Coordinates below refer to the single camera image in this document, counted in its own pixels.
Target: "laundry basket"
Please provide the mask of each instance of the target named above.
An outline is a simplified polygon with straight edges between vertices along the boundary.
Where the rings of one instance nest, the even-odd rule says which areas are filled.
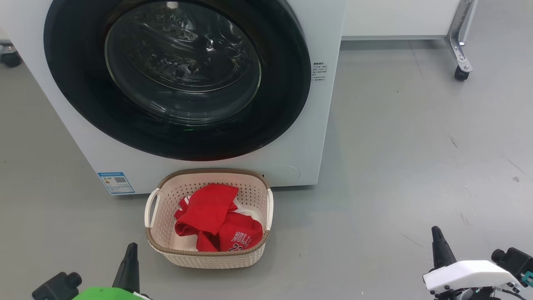
[[[263,238],[254,247],[240,251],[198,252],[171,249],[176,219],[182,198],[192,195],[211,184],[226,184],[239,188],[237,200],[243,207],[259,211],[259,223],[263,226]],[[153,214],[150,214],[156,200]],[[232,269],[255,264],[263,255],[265,242],[270,234],[273,212],[273,196],[269,184],[259,174],[235,169],[197,169],[179,171],[167,176],[150,194],[144,210],[144,224],[148,242],[155,251],[163,254],[178,266],[199,269]]]

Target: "front-load washing machine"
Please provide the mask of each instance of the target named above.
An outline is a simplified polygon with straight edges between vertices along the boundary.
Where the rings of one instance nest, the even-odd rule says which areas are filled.
[[[6,0],[0,26],[111,194],[183,169],[318,182],[345,0]]]

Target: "door glass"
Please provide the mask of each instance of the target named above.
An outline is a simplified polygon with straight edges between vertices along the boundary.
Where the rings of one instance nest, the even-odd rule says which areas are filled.
[[[121,16],[106,37],[120,89],[148,113],[206,125],[250,103],[261,64],[248,37],[224,16],[185,2],[152,2]]]

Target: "cable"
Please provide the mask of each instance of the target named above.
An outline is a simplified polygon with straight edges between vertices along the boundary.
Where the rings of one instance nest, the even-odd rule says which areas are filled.
[[[511,295],[519,298],[520,300],[526,300],[524,297],[518,295],[517,293],[513,293],[510,290],[502,289],[501,291],[504,292],[504,293],[507,293],[507,294],[511,294]]]

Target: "metal table leg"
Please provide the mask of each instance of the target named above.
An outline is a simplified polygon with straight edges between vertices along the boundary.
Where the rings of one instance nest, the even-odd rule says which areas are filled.
[[[472,71],[472,65],[470,65],[466,58],[461,46],[465,43],[459,38],[459,32],[463,25],[466,25],[466,17],[472,9],[473,0],[460,0],[457,11],[453,21],[451,22],[450,30],[446,36],[446,44],[450,48],[451,53],[457,60],[457,68],[455,69],[455,79],[466,80],[469,73]]]

